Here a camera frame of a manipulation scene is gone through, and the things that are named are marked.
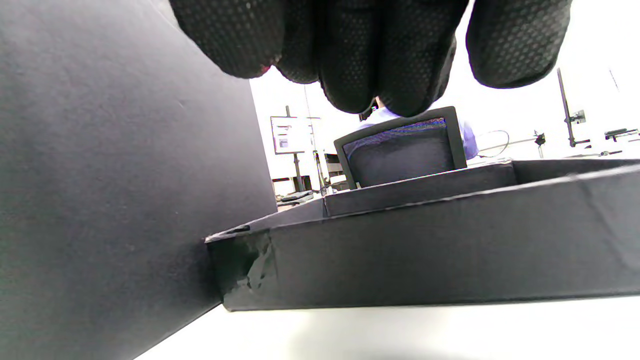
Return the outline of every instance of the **person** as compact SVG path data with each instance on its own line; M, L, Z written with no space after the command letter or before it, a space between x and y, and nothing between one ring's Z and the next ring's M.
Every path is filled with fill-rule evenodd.
M401 117L389 110L378 97L376 98L376 103L378 104L378 109L374 110L366 120L361 121L352 132ZM467 160L471 160L475 158L479 152L476 144L476 136L471 126L469 126L464 120L458 119L458 126L460 127L460 135L462 136L462 146L465 150L465 158Z
M446 86L448 56L468 0L170 0L180 28L220 69L255 78L320 81L349 113L375 97L403 117L427 110ZM553 70L572 0L475 0L467 28L474 77L493 88Z

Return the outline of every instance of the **white table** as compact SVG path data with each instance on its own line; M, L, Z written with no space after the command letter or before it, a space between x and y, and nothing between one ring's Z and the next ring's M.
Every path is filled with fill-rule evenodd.
M222 306L138 360L640 359L640 297L256 311Z

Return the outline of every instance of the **black mesh chair back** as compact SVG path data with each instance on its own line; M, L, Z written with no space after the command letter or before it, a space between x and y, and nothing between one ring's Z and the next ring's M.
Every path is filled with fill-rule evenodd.
M358 130L335 148L351 189L467 167L452 106Z

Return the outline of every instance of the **black glove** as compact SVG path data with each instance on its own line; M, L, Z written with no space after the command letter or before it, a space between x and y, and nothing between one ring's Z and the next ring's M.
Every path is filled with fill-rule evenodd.
M275 65L289 80L320 80L338 109L376 96L417 115L447 85L454 32L468 0L170 0L182 30L222 71L256 78ZM531 84L554 67L571 0L476 0L467 31L476 79Z

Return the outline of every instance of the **white wall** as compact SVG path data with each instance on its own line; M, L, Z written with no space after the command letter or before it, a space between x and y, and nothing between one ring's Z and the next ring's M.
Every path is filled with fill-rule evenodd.
M506 130L514 141L528 138L534 130L545 133L546 158L559 158L585 152L609 150L604 132L637 127L633 104L640 95L640 71L635 64L640 25L637 1L574 1L572 21L558 60L572 113L585 110L588 122L575 126L578 140L590 138L593 151L584 146L572 149L563 122L564 110L556 72L541 81L518 89L496 90L480 85L473 78L464 48L471 7L456 32L458 53L445 95L434 103L438 108L456 107L458 116L473 125L479 146L498 145L499 136L483 136L490 131ZM616 89L609 69L616 76ZM536 158L537 146L519 145L504 154L514 158Z
M285 116L289 106L293 117L319 117L314 126L318 150L333 152L333 141L350 132L358 124L358 115L344 113L334 108L324 96L319 83L299 85L286 80L275 68L258 79L252 79L251 89L255 111L260 124L262 141L272 179L295 176L293 155L276 155L273 150L271 117ZM316 163L310 152L298 155L301 174L311 178L314 189L319 188Z

